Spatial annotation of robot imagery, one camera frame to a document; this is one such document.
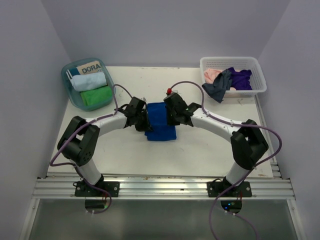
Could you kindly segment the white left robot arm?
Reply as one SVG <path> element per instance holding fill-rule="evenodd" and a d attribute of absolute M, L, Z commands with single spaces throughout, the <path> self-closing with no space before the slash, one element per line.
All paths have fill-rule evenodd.
<path fill-rule="evenodd" d="M 92 196 L 103 193 L 103 176 L 97 169 L 93 155 L 98 138 L 115 130 L 134 126 L 138 132 L 151 130 L 147 103 L 132 97 L 128 104 L 115 109 L 114 113 L 96 118 L 75 116 L 57 144 L 57 155 L 62 154 L 69 160 L 87 184 L 86 190 Z"/>

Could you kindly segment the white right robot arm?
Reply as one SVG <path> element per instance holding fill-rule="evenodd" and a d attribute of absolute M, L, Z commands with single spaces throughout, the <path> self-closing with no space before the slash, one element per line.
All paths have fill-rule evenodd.
<path fill-rule="evenodd" d="M 187 125 L 207 130 L 231 144 L 234 164 L 223 180 L 214 180 L 211 188 L 217 193 L 235 196 L 240 190 L 243 176 L 269 149 L 269 145 L 255 121 L 233 121 L 206 110 L 197 103 L 187 104 L 176 92 L 164 98 L 169 125 Z"/>

